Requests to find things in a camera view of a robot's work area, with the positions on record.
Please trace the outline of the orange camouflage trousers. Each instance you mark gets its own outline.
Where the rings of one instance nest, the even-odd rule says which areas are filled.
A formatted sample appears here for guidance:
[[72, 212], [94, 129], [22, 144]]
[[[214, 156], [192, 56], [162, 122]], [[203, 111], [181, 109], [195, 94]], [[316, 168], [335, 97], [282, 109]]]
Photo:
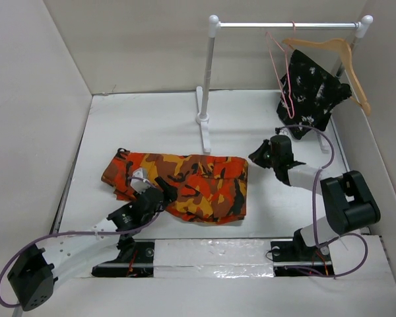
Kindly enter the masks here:
[[131, 182], [139, 168], [146, 170], [153, 185], [161, 177], [177, 189], [177, 200], [166, 210], [183, 221], [221, 225], [246, 216], [248, 162], [244, 158], [135, 153], [120, 148], [101, 180], [114, 189], [118, 200], [134, 200]]

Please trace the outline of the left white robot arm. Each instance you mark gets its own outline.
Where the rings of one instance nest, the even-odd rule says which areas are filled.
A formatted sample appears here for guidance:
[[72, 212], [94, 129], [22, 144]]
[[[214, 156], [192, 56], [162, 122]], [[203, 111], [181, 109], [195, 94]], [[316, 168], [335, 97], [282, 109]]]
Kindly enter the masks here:
[[161, 177], [155, 182], [90, 230], [43, 236], [16, 253], [4, 272], [21, 309], [28, 312], [38, 308], [64, 282], [100, 263], [114, 258], [130, 260], [134, 235], [178, 198], [176, 187]]

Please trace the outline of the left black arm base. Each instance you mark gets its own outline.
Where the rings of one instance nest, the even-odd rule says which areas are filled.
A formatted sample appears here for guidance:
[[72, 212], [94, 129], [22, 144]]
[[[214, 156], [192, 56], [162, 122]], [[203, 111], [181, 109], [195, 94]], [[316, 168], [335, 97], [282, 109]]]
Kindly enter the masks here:
[[138, 240], [117, 258], [92, 268], [93, 277], [147, 278], [154, 276], [154, 240]]

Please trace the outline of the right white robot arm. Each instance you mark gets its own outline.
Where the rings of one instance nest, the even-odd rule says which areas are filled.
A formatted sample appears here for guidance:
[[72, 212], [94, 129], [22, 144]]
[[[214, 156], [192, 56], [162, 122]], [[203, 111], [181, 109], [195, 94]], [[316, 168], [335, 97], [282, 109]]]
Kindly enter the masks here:
[[277, 180], [284, 185], [320, 195], [325, 216], [318, 219], [313, 210], [313, 223], [294, 232], [290, 245], [280, 248], [299, 260], [307, 260], [316, 248], [324, 247], [336, 237], [376, 224], [380, 209], [363, 177], [355, 170], [333, 177], [323, 168], [315, 168], [294, 159], [292, 143], [285, 135], [275, 135], [248, 156], [256, 165], [273, 169]]

